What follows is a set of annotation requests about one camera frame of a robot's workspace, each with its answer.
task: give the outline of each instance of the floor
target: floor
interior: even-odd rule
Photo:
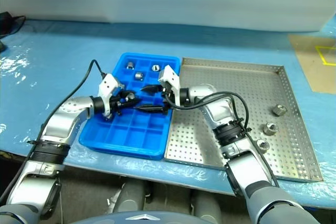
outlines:
[[[107,199],[117,192],[125,178],[67,167],[61,180],[64,223],[72,223],[105,214],[108,210]],[[150,204],[145,204],[145,210],[189,213],[190,189],[160,183],[153,183],[152,187],[153,200]],[[251,223],[243,199],[225,195],[216,195],[216,198],[222,210],[223,224]],[[321,223],[336,223],[336,216],[332,216],[334,212],[315,210],[311,213]],[[61,223],[59,204],[53,216],[48,220],[41,220],[39,224],[55,223]]]

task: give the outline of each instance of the metal fitting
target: metal fitting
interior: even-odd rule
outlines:
[[[130,101],[130,100],[133,100],[135,98],[135,95],[134,93],[129,93],[128,95],[126,95],[125,97],[125,101]]]
[[[273,113],[276,116],[282,116],[284,114],[286,114],[287,112],[287,108],[281,104],[277,104],[273,109],[272,109]]]
[[[129,61],[129,62],[127,63],[126,68],[127,68],[127,69],[131,69],[131,70],[133,70],[133,69],[134,69],[134,63],[133,63],[132,61]]]
[[[274,135],[275,133],[278,132],[278,130],[279,130],[279,127],[275,123],[272,123],[272,122],[266,123],[263,129],[264,133],[268,136]]]
[[[141,72],[135,73],[134,78],[138,81],[143,81],[143,73],[141,73]]]
[[[152,66],[152,70],[155,71],[155,72],[160,71],[160,69],[161,69],[161,68],[160,68],[159,65],[153,65],[153,66]]]
[[[263,154],[269,150],[269,143],[265,140],[257,140],[257,145]]]

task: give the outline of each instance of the table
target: table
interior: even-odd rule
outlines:
[[[311,36],[336,35],[336,18]],[[91,59],[112,71],[124,52],[284,65],[316,150],[324,182],[281,180],[305,206],[336,208],[336,96],[312,92],[286,33],[162,25],[28,20],[2,39],[0,149],[26,155],[53,107],[81,80]],[[95,95],[94,69],[76,95]],[[223,171],[94,152],[73,144],[66,164],[233,195]]]

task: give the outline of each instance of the black cable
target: black cable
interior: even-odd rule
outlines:
[[[58,183],[61,185],[61,180],[59,177],[57,178],[57,180],[58,180]],[[61,212],[61,224],[64,224],[65,221],[64,221],[64,213],[63,213],[63,204],[62,204],[62,187],[59,190],[59,208]]]
[[[2,34],[2,35],[0,35],[0,39],[6,37],[6,36],[8,36],[8,35],[15,34],[15,33],[17,33],[18,31],[20,31],[20,29],[23,27],[23,24],[24,24],[25,21],[26,21],[26,16],[16,16],[16,17],[13,17],[14,20],[16,20],[16,19],[18,19],[18,18],[23,18],[23,20],[22,20],[21,24],[19,25],[19,27],[18,27],[14,32],[12,32],[12,33],[9,33],[9,34]]]
[[[85,76],[83,77],[83,79],[80,81],[80,83],[75,87],[74,90],[72,90],[54,109],[53,111],[48,115],[47,119],[44,121],[44,123],[42,124],[41,126],[41,129],[40,129],[40,132],[38,133],[37,135],[37,138],[36,138],[36,141],[39,141],[42,134],[43,134],[43,130],[44,128],[46,127],[47,123],[49,122],[50,118],[52,117],[53,114],[55,114],[55,112],[59,109],[59,107],[66,101],[68,100],[71,96],[73,96],[74,93],[77,92],[77,90],[83,85],[83,83],[86,81],[86,79],[88,78],[90,72],[91,72],[91,69],[92,69],[92,66],[93,64],[96,64],[102,78],[105,77],[105,73],[103,71],[101,71],[101,68],[98,64],[98,62],[96,60],[92,60],[90,65],[89,65],[89,68],[88,70],[86,71],[86,74]],[[4,190],[4,192],[2,193],[1,197],[0,197],[0,204],[3,202],[3,200],[6,198],[6,196],[9,194],[10,190],[12,189],[12,187],[14,186],[14,184],[16,183],[17,179],[19,178],[24,166],[26,165],[27,161],[29,160],[30,156],[32,155],[32,153],[34,152],[36,148],[36,144],[34,144],[28,155],[26,156],[25,160],[23,161],[21,167],[19,168],[19,170],[17,171],[17,173],[15,174],[14,178],[10,181],[10,183],[8,184],[7,188]]]
[[[210,94],[210,95],[207,95],[207,96],[203,97],[203,98],[200,99],[195,105],[186,106],[186,107],[183,107],[183,106],[177,106],[175,103],[173,103],[173,102],[169,99],[169,97],[168,97],[167,94],[165,95],[165,98],[166,98],[167,102],[169,103],[169,105],[170,105],[171,107],[175,108],[175,109],[179,109],[179,110],[193,110],[193,109],[197,109],[197,108],[199,108],[199,107],[202,107],[202,106],[204,106],[204,105],[207,105],[207,104],[209,104],[209,103],[212,103],[212,102],[214,102],[214,101],[217,101],[217,100],[222,99],[223,97],[225,97],[225,96],[223,95],[223,96],[218,96],[218,97],[212,98],[212,99],[210,99],[210,100],[208,100],[208,101],[204,101],[204,100],[208,99],[209,97],[213,97],[213,96],[215,96],[215,95],[219,95],[219,94],[226,94],[226,95],[230,94],[230,95],[234,95],[234,96],[238,97],[238,98],[241,100],[241,102],[243,103],[243,106],[244,106],[244,108],[245,108],[245,113],[246,113],[245,126],[244,126],[244,127],[247,128],[247,124],[248,124],[248,120],[249,120],[248,107],[247,107],[247,104],[246,104],[245,100],[244,100],[239,94],[237,94],[237,93],[235,93],[235,92],[230,92],[230,91],[215,92],[215,93],[212,93],[212,94]]]

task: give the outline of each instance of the metal perforated tray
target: metal perforated tray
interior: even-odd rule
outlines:
[[[283,66],[184,58],[180,72],[181,87],[210,83],[218,91],[239,93],[249,107],[249,127],[254,140],[267,140],[270,149],[265,158],[279,178],[295,181],[322,181],[299,107]],[[276,104],[288,112],[280,117],[271,109]],[[245,110],[236,99],[237,112]],[[263,133],[263,125],[274,122],[279,132]],[[174,111],[165,151],[168,161],[223,169],[226,163],[212,130],[199,110]]]

